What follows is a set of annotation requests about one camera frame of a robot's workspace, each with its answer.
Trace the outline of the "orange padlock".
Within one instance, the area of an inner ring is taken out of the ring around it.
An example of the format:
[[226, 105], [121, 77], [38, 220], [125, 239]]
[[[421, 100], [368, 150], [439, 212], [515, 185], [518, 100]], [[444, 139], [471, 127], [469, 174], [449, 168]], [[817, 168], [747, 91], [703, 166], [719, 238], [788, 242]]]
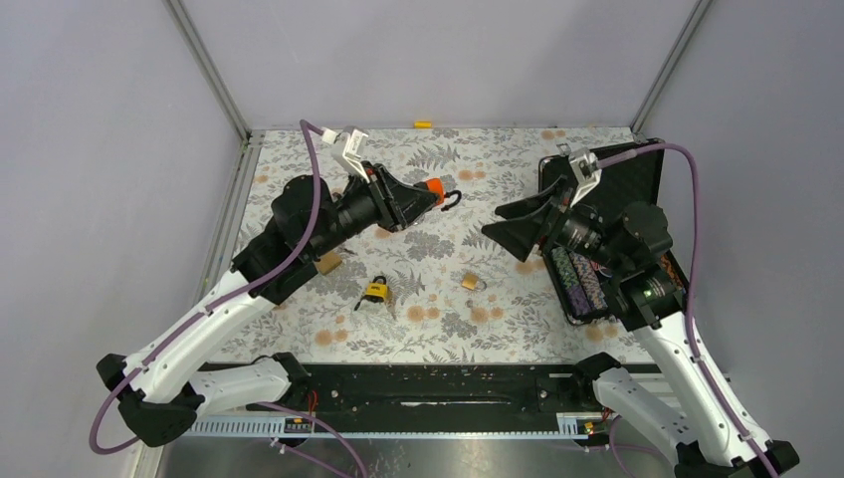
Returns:
[[463, 198], [463, 193], [458, 189], [446, 190], [440, 178], [430, 178], [424, 182], [427, 189], [437, 196], [436, 205], [442, 212], [449, 211], [456, 207]]

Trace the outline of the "small brass padlock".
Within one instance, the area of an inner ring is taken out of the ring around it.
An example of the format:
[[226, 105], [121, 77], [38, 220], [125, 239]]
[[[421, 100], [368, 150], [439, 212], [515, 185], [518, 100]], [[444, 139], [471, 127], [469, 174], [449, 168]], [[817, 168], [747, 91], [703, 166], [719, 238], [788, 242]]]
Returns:
[[461, 279], [461, 287], [473, 292], [483, 292], [488, 288], [488, 285], [477, 274], [467, 272]]

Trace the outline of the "yellow black padlock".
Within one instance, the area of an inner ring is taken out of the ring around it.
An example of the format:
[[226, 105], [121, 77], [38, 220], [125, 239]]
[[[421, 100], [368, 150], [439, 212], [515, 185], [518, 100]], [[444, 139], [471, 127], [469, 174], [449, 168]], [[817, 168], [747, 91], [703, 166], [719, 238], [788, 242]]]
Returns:
[[353, 310], [395, 318], [395, 297], [385, 276], [376, 276], [367, 284]]

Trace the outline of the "large brass padlock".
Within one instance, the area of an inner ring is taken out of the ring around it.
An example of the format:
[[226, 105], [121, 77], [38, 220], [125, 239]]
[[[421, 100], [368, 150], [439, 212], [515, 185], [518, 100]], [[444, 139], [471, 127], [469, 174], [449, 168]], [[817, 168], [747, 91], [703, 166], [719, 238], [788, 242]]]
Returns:
[[340, 267], [344, 259], [353, 258], [355, 256], [356, 253], [351, 251], [350, 249], [345, 247], [337, 247], [321, 255], [314, 262], [314, 265], [321, 275], [327, 276], [331, 274], [334, 270], [336, 270], [338, 267]]

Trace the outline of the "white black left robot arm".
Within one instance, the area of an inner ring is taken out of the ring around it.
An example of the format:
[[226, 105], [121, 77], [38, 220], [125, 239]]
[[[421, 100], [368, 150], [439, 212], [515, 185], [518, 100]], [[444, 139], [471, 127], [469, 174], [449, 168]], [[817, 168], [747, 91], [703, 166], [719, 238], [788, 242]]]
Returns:
[[291, 179], [273, 201], [265, 229], [191, 312], [146, 348], [98, 362], [127, 428], [158, 447], [208, 414], [258, 402], [303, 405], [307, 374], [290, 353], [213, 371], [203, 367], [246, 325], [316, 277], [322, 256], [373, 225], [401, 231], [445, 196], [440, 179], [403, 183], [381, 164], [365, 163], [338, 196], [315, 175]]

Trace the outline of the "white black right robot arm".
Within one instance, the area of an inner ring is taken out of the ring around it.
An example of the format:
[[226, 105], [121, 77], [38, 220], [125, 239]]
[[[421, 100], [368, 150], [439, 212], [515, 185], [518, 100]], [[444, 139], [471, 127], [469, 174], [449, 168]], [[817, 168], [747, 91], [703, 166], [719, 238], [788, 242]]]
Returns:
[[647, 438], [678, 477], [778, 477], [799, 461], [740, 403], [697, 334], [692, 294], [663, 269], [673, 241], [663, 210], [636, 201], [602, 224], [579, 209], [582, 185], [560, 179], [537, 195], [500, 206], [482, 232], [519, 260], [534, 247], [562, 248], [610, 271], [609, 312], [647, 351], [674, 392], [671, 407], [644, 390], [608, 354], [584, 359], [570, 387], [580, 408], [610, 408]]

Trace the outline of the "floral patterned mat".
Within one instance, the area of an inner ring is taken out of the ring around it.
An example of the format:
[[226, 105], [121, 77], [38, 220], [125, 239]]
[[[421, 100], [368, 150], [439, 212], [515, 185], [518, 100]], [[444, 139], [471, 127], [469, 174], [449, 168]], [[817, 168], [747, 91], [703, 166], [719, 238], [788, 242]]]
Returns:
[[[495, 209], [534, 194], [538, 163], [568, 145], [628, 142], [625, 127], [372, 129], [364, 156], [414, 183], [439, 177], [463, 193], [449, 212], [409, 229], [370, 227], [343, 246], [356, 253], [245, 326], [214, 356], [247, 362], [290, 352], [302, 362], [576, 362], [607, 352], [646, 363], [616, 321], [572, 326], [542, 258], [513, 258], [481, 232]], [[461, 287], [467, 272], [488, 285]], [[395, 318], [355, 312], [376, 276], [395, 297]]]

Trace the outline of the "black poker chip case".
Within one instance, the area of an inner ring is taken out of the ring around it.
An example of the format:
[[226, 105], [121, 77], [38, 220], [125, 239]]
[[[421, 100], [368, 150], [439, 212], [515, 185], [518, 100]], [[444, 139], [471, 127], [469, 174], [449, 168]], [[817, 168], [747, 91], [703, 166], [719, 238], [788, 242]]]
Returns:
[[[603, 159], [636, 146], [656, 142], [658, 140], [652, 138], [641, 144], [628, 142], [601, 146], [592, 149], [592, 152], [598, 159]], [[618, 216], [628, 203], [644, 201], [656, 204], [664, 155], [662, 150], [653, 151], [604, 169], [598, 187], [581, 200], [577, 207], [584, 209], [599, 222], [605, 222]], [[568, 170], [565, 155], [542, 158], [538, 163], [538, 191], [542, 192], [552, 186]], [[611, 279], [608, 269], [561, 247], [551, 249], [543, 257], [566, 319], [572, 326], [581, 327], [599, 320], [615, 321], [602, 290], [602, 285]], [[688, 280], [671, 252], [661, 258], [661, 268], [685, 295]]]

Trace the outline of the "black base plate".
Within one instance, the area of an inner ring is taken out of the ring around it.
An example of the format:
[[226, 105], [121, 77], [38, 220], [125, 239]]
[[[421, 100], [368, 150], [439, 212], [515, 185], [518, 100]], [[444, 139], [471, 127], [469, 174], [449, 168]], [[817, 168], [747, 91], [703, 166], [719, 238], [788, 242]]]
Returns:
[[572, 364], [309, 364], [278, 399], [300, 412], [605, 414]]

